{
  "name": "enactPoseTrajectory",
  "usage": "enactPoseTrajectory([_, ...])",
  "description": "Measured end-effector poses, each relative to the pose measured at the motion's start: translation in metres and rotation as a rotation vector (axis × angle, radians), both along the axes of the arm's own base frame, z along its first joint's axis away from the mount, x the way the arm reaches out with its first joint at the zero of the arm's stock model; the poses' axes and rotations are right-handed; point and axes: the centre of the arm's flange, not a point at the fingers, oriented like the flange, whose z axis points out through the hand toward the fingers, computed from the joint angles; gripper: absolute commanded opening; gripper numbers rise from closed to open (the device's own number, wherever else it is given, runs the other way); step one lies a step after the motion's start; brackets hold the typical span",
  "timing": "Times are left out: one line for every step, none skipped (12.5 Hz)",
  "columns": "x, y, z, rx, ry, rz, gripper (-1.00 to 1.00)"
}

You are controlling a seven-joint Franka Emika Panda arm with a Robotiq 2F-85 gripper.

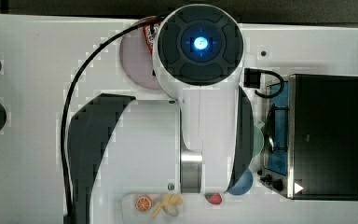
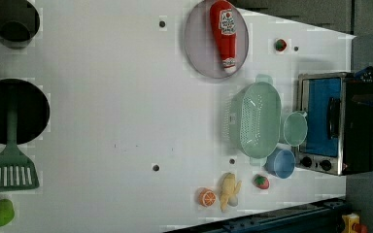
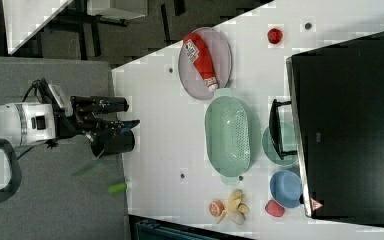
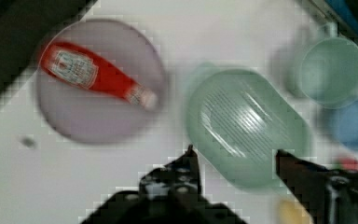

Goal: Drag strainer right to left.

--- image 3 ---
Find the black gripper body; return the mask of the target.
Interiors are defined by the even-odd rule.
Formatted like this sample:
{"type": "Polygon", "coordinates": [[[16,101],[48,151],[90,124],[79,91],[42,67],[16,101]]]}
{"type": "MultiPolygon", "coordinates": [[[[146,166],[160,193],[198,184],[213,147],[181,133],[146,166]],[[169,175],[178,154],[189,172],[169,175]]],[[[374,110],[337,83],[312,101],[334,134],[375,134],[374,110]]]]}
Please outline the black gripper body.
{"type": "Polygon", "coordinates": [[[68,101],[68,106],[72,108],[71,115],[58,104],[54,104],[56,136],[67,139],[93,131],[96,127],[96,118],[92,112],[95,104],[96,100],[92,97],[71,96],[68,101]]]}

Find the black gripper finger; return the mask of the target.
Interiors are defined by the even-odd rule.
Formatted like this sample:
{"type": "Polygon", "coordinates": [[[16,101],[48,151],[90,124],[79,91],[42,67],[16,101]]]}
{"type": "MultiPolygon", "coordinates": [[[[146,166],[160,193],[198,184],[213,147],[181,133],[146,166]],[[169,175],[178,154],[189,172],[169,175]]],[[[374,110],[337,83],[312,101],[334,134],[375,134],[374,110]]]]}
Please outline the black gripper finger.
{"type": "Polygon", "coordinates": [[[127,112],[129,104],[124,97],[95,97],[98,113],[127,112]]]}
{"type": "Polygon", "coordinates": [[[139,124],[140,124],[139,120],[130,120],[130,121],[101,120],[95,124],[95,128],[93,130],[93,136],[108,137],[108,138],[116,137],[135,128],[139,124]]]}

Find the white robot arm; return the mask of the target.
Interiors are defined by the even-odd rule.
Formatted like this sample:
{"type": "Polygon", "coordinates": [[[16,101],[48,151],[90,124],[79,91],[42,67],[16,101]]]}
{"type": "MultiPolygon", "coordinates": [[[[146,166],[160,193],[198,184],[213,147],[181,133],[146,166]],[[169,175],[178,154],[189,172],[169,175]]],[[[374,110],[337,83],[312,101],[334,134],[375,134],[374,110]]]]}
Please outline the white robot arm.
{"type": "Polygon", "coordinates": [[[52,148],[62,139],[85,136],[97,157],[130,152],[135,146],[132,129],[137,120],[105,120],[100,116],[125,112],[129,108],[122,97],[72,96],[68,102],[47,98],[43,103],[8,103],[0,105],[0,163],[7,162],[9,181],[0,187],[0,204],[15,195],[22,181],[20,156],[46,144],[52,148]]]}

